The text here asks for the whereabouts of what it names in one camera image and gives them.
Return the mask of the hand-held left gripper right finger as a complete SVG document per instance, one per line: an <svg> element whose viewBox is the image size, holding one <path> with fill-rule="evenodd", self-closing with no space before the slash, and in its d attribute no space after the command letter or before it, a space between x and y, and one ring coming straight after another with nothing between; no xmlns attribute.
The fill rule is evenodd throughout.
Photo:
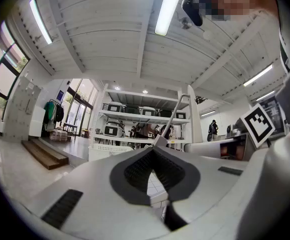
<svg viewBox="0 0 290 240"><path fill-rule="evenodd" d="M229 193L248 162L154 147L153 170L163 201L153 210L156 226L186 226L202 218Z"/></svg>

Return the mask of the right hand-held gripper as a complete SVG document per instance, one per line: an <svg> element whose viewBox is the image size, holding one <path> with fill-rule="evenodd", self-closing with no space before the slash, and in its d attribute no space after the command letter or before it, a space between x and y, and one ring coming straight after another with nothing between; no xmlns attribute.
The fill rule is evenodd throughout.
<svg viewBox="0 0 290 240"><path fill-rule="evenodd" d="M195 155L220 155L222 159L249 161L263 144L272 145L269 137L276 130L260 104L253 106L226 129L226 138L218 141L187 143L184 151Z"/></svg>

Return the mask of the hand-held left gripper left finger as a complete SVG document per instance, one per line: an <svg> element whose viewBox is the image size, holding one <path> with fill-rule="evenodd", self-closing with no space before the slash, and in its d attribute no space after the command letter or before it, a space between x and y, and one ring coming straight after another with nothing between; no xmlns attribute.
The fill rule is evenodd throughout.
<svg viewBox="0 0 290 240"><path fill-rule="evenodd" d="M110 184L112 169L144 149L89 161L42 190L17 213L41 238L160 238L171 231L149 205L134 205Z"/></svg>

